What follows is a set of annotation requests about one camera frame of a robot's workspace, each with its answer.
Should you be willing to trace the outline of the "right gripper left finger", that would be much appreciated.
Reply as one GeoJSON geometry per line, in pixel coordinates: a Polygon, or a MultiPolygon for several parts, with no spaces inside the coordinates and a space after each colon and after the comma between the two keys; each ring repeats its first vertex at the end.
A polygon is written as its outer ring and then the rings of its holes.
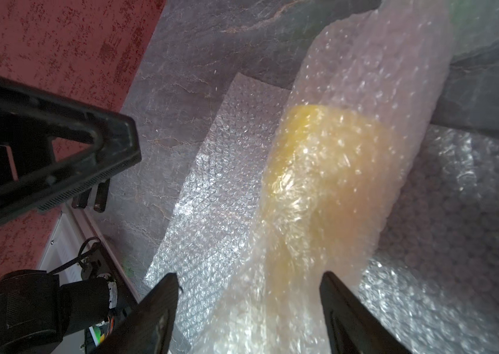
{"type": "Polygon", "coordinates": [[[180,285],[166,274],[95,353],[168,353],[174,329],[180,285]]]}

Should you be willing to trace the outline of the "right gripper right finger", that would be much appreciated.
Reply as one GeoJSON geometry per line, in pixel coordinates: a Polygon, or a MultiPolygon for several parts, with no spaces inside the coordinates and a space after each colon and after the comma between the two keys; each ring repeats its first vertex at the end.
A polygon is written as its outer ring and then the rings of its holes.
{"type": "Polygon", "coordinates": [[[335,273],[323,274],[319,290],[332,353],[410,354],[335,273]]]}

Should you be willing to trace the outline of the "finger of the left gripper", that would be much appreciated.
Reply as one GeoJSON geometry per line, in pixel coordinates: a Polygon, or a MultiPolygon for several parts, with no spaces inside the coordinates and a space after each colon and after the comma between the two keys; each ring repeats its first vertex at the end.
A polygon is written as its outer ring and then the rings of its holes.
{"type": "Polygon", "coordinates": [[[0,77],[0,226],[140,159],[132,118],[0,77]]]}

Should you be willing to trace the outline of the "clear bubble wrap sheet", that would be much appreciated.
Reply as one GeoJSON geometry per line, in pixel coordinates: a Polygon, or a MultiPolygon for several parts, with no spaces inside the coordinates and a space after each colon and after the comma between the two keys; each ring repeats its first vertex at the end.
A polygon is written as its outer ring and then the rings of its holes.
{"type": "MultiPolygon", "coordinates": [[[[236,75],[144,277],[179,276],[180,350],[199,336],[248,249],[286,89],[236,75]]],[[[432,125],[360,285],[414,353],[499,353],[499,140],[432,125]]]]}

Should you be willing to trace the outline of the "yellow glass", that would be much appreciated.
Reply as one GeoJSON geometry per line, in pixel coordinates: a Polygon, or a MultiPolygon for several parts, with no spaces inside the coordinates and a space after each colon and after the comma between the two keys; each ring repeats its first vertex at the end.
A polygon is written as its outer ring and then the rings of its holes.
{"type": "Polygon", "coordinates": [[[384,1],[311,44],[263,173],[248,247],[194,353],[329,353],[319,286],[356,289],[447,78],[446,1],[384,1]]]}

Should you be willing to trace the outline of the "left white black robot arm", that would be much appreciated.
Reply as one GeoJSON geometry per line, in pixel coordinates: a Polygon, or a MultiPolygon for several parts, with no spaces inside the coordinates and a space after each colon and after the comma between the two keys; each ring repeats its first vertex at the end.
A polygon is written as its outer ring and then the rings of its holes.
{"type": "MultiPolygon", "coordinates": [[[[0,226],[96,192],[106,207],[111,178],[141,159],[137,128],[122,114],[0,77],[0,226]]],[[[25,269],[0,279],[0,353],[51,353],[65,336],[97,323],[113,331],[137,305],[98,237],[75,263],[84,279],[25,269]]]]}

